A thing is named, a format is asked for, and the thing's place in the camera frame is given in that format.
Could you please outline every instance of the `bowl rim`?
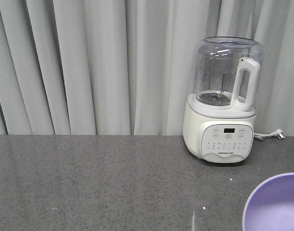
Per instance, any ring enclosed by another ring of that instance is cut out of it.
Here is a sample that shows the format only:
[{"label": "bowl rim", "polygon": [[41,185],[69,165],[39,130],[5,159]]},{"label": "bowl rim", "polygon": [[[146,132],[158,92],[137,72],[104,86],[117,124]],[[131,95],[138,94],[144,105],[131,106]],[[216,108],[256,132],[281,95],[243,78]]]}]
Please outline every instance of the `bowl rim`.
[{"label": "bowl rim", "polygon": [[264,186],[266,183],[274,180],[274,179],[277,179],[277,178],[281,178],[281,177],[287,177],[287,176],[294,176],[294,172],[287,172],[287,173],[281,173],[281,174],[278,174],[276,176],[273,176],[273,177],[270,177],[266,180],[264,180],[263,182],[261,182],[260,184],[258,184],[257,187],[255,187],[255,189],[252,191],[252,193],[249,195],[249,197],[247,198],[247,201],[245,203],[245,207],[244,207],[244,210],[243,210],[243,217],[242,217],[242,230],[243,231],[246,231],[245,230],[245,216],[246,216],[246,211],[247,211],[247,208],[248,208],[248,205],[250,203],[250,201],[252,200],[253,196],[255,195],[255,193],[262,187]]}]

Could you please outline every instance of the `control panel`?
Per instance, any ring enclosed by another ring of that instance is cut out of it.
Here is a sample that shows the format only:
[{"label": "control panel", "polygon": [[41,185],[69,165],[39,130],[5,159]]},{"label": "control panel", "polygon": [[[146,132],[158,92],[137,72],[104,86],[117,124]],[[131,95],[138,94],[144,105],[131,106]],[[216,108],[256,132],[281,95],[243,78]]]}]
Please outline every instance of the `control panel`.
[{"label": "control panel", "polygon": [[253,130],[243,124],[217,124],[204,130],[201,154],[209,161],[213,159],[245,159],[252,147]]}]

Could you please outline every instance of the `white appliance base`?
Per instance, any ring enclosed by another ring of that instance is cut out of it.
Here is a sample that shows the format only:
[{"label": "white appliance base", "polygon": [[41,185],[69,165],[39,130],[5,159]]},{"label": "white appliance base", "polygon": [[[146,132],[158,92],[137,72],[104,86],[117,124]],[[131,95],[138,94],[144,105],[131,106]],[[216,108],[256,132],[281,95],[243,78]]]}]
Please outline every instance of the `white appliance base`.
[{"label": "white appliance base", "polygon": [[186,102],[183,137],[189,151],[198,158],[215,163],[244,160],[252,147],[254,122],[250,118],[209,118],[194,112]]}]

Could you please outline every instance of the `granite countertop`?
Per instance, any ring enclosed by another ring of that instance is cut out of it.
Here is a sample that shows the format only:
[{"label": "granite countertop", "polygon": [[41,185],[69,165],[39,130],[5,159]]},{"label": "granite countertop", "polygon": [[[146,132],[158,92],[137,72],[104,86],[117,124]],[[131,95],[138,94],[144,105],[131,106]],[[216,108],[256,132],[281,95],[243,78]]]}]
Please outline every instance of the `granite countertop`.
[{"label": "granite countertop", "polygon": [[197,159],[181,136],[0,135],[0,231],[241,231],[263,180],[294,172],[294,138],[239,164]]}]

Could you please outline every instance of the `curtain fold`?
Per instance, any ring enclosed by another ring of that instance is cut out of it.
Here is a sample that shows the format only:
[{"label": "curtain fold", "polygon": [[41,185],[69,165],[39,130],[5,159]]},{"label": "curtain fold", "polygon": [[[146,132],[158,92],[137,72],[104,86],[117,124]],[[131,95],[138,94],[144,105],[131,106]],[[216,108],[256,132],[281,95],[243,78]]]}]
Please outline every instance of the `curtain fold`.
[{"label": "curtain fold", "polygon": [[53,34],[55,22],[48,11],[52,2],[27,0],[26,3],[55,134],[71,134],[63,76],[57,49],[52,45],[58,42]]},{"label": "curtain fold", "polygon": [[26,3],[0,1],[0,13],[33,134],[53,134]]},{"label": "curtain fold", "polygon": [[0,134],[181,135],[209,36],[265,47],[255,131],[294,135],[294,0],[0,0]]},{"label": "curtain fold", "polygon": [[125,2],[88,0],[85,9],[97,134],[130,135]]}]

